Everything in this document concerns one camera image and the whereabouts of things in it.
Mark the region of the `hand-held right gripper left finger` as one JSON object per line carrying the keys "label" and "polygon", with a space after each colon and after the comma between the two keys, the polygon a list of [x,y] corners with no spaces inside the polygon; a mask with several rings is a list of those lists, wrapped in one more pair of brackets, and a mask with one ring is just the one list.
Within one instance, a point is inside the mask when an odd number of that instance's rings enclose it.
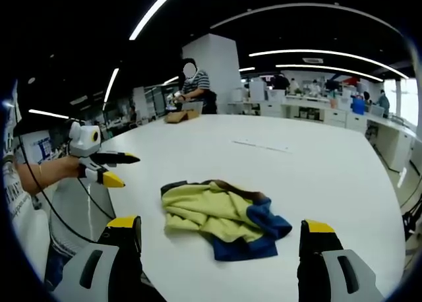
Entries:
{"label": "hand-held right gripper left finger", "polygon": [[134,301],[142,286],[141,218],[110,221],[63,269],[56,301]]}

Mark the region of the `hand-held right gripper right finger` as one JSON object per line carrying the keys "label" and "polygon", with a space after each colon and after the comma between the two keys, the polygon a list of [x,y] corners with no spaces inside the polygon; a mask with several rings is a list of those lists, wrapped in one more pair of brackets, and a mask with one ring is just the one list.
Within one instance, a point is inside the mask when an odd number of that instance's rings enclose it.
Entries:
{"label": "hand-held right gripper right finger", "polygon": [[300,301],[383,301],[376,275],[354,251],[344,249],[334,229],[314,220],[301,221]]}

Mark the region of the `person's left hand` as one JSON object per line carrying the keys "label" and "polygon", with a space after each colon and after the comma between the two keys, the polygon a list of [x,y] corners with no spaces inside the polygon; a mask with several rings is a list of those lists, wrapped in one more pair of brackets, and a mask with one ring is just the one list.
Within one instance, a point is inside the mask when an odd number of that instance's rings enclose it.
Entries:
{"label": "person's left hand", "polygon": [[44,162],[39,166],[38,182],[46,188],[62,179],[77,178],[80,174],[80,160],[74,156],[65,156]]}

